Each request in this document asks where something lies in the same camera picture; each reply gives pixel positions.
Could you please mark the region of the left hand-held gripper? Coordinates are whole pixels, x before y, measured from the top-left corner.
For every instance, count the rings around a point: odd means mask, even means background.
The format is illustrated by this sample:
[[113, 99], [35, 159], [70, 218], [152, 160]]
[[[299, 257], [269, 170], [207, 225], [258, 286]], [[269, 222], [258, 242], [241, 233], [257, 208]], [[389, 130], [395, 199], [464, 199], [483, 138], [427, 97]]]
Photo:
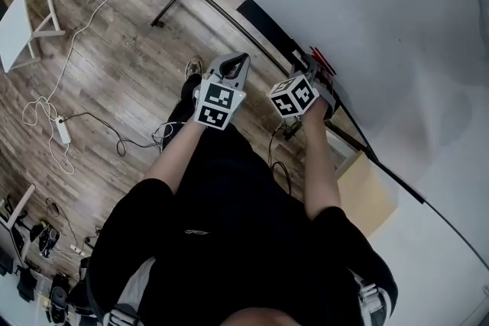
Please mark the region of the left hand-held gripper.
[[[203, 79], [196, 95], [194, 121], [223, 131], [245, 100], [243, 89], [248, 76], [250, 57], [247, 53], [228, 53], [216, 57], [207, 69], [211, 75]], [[222, 79], [228, 79], [226, 85]]]

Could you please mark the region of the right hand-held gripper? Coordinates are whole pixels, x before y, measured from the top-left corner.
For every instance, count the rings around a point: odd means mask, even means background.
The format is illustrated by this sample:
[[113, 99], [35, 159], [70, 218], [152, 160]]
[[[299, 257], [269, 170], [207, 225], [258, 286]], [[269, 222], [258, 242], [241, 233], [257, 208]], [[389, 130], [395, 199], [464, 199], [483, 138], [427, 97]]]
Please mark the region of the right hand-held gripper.
[[305, 54], [300, 57], [302, 66], [292, 67], [291, 79], [277, 83], [269, 93], [269, 99], [282, 118], [300, 117], [318, 98], [329, 105], [325, 119], [330, 119], [338, 109], [333, 89], [315, 79], [319, 64], [316, 59]]

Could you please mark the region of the person's right forearm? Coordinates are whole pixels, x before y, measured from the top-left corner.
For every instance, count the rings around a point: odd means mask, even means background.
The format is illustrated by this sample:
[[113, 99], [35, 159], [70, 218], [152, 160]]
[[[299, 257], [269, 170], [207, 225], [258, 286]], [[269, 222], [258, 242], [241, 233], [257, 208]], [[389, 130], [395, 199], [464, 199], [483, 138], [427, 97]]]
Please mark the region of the person's right forearm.
[[327, 140], [324, 117], [328, 103], [317, 98], [301, 117], [306, 137], [304, 205], [310, 220], [322, 210], [341, 207], [341, 196]]

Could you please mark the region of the person's left forearm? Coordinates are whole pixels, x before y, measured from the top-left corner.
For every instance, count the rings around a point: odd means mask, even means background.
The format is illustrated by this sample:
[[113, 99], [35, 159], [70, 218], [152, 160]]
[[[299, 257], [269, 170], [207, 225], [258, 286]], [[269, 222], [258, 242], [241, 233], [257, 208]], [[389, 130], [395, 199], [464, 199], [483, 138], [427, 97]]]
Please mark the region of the person's left forearm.
[[194, 120], [186, 122], [151, 165], [144, 179], [158, 179], [166, 183], [176, 195], [205, 129], [205, 125]]

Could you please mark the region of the red whiteboard eraser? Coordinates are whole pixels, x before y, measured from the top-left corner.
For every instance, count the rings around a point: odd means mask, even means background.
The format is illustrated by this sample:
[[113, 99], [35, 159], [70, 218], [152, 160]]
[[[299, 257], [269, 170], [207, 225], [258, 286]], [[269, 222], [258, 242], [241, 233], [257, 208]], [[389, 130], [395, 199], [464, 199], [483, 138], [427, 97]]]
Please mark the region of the red whiteboard eraser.
[[336, 71], [332, 68], [319, 49], [317, 47], [310, 47], [310, 50], [312, 58], [318, 63], [319, 72], [326, 78], [336, 76]]

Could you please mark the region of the person's left shoe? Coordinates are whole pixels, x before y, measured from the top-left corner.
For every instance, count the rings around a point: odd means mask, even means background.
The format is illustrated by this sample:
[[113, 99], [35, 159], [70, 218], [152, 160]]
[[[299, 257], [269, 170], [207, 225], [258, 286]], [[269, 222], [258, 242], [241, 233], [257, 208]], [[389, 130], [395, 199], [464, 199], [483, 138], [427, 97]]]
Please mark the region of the person's left shoe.
[[185, 68], [185, 78], [187, 82], [200, 82], [202, 79], [202, 61], [198, 57], [191, 58]]

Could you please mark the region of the person's left leg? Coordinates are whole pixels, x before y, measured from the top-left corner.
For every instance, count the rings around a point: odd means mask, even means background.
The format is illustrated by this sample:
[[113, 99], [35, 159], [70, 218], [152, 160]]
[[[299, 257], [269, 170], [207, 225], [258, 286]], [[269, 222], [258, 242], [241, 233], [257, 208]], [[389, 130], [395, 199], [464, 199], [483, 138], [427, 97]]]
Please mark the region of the person's left leg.
[[168, 125], [164, 129], [164, 141], [162, 149], [175, 138], [184, 124], [193, 116], [195, 111], [195, 102], [193, 91], [200, 85], [200, 82], [185, 81], [180, 93], [180, 100], [176, 104], [170, 117], [167, 120]]

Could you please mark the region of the light wooden table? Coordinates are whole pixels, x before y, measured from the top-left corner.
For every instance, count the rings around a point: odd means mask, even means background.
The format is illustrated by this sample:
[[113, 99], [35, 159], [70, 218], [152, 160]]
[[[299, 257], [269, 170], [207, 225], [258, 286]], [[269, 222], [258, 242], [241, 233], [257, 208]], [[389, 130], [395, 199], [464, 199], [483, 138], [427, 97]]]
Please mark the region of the light wooden table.
[[330, 147], [343, 157], [335, 169], [342, 208], [365, 237], [370, 237], [396, 211], [397, 203], [365, 152], [327, 130]]

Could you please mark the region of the person's black clothing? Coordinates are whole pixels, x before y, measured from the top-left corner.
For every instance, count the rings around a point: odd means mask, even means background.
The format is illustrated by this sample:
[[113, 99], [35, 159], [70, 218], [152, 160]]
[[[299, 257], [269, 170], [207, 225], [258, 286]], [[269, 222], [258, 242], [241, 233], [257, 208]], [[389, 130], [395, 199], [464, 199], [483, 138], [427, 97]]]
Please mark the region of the person's black clothing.
[[144, 326], [218, 326], [246, 308], [302, 326], [361, 326], [357, 277], [398, 297], [346, 214], [330, 207], [308, 218], [233, 126], [203, 133], [177, 192], [145, 179], [114, 207], [86, 274], [99, 318], [146, 261]]

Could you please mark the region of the long white power strip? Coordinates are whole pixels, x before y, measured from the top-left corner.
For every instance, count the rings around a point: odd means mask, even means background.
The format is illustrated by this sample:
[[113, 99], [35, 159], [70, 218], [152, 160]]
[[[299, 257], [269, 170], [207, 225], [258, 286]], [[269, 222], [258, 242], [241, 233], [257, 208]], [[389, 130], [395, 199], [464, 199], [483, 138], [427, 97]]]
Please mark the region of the long white power strip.
[[61, 141], [66, 145], [71, 144], [71, 136], [66, 125], [65, 118], [63, 118], [62, 116], [56, 117], [55, 124], [57, 126]]

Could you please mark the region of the white wooden chair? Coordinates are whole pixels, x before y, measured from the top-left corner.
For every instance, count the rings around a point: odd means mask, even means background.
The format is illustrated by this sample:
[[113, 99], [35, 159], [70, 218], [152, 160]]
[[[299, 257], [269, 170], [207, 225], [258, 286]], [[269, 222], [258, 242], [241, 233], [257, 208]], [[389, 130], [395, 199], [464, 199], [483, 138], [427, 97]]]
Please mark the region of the white wooden chair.
[[45, 1], [49, 12], [35, 29], [32, 28], [27, 0], [13, 0], [0, 19], [0, 64], [5, 73], [41, 60], [33, 47], [35, 39], [65, 34], [53, 0]]

